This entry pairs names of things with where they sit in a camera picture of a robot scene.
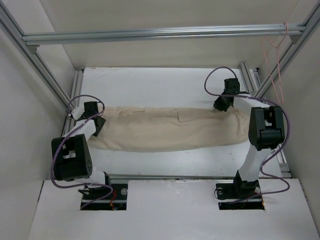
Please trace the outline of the beige trousers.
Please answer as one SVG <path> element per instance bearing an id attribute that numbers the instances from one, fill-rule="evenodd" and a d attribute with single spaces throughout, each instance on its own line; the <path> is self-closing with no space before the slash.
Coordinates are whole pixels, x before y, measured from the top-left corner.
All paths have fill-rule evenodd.
<path id="1" fill-rule="evenodd" d="M 98 150 L 158 153 L 241 144 L 248 140 L 249 115 L 188 107 L 107 107 L 106 122 L 88 145 Z"/>

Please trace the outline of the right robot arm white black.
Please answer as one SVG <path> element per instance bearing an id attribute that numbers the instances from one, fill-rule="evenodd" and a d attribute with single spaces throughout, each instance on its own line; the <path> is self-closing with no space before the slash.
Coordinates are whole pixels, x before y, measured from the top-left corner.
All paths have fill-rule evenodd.
<path id="1" fill-rule="evenodd" d="M 253 99 L 249 94 L 241 92 L 237 78 L 224 80 L 224 90 L 213 104 L 215 110 L 224 112 L 230 107 L 249 115 L 250 146 L 233 182 L 216 184 L 216 196 L 219 200 L 246 199 L 258 194 L 260 167 L 272 150 L 285 140 L 282 108 L 273 103 L 263 103 L 262 100 Z"/>

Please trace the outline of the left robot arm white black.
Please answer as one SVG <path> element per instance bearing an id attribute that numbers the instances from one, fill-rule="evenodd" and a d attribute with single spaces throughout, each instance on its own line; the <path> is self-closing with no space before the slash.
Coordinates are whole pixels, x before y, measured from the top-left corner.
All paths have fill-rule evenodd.
<path id="1" fill-rule="evenodd" d="M 50 180 L 59 189 L 89 187 L 100 199 L 108 199 L 114 189 L 107 174 L 93 167 L 88 140 L 97 137 L 106 120 L 102 117 L 105 106 L 99 109 L 98 101 L 87 101 L 83 107 L 75 108 L 70 116 L 74 127 L 65 135 L 51 141 L 52 164 Z"/>

